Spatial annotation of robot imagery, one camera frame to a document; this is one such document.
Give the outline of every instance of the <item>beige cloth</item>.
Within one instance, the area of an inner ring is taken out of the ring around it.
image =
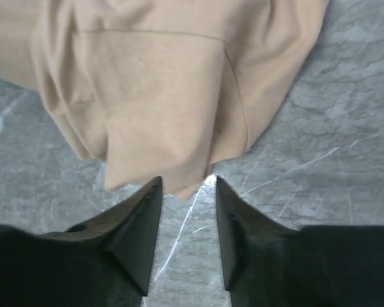
[[[38,90],[106,189],[189,196],[247,151],[316,42],[328,0],[0,0],[0,77]]]

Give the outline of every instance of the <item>gray marble surface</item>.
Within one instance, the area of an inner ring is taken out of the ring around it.
[[[384,224],[384,0],[332,1],[268,131],[215,173],[290,227]],[[0,80],[0,223],[64,230],[137,188],[107,193],[103,176],[75,157],[36,93]],[[145,306],[229,306],[214,176],[189,201],[165,198]]]

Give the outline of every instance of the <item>tan fabric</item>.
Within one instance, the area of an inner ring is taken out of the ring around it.
[[[0,0],[0,77],[38,90],[106,189],[186,197],[247,151],[315,44],[328,0]]]

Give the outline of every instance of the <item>crumpled fabric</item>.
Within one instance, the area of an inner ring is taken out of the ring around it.
[[[40,92],[105,188],[187,198],[253,145],[329,0],[0,0],[0,77]]]

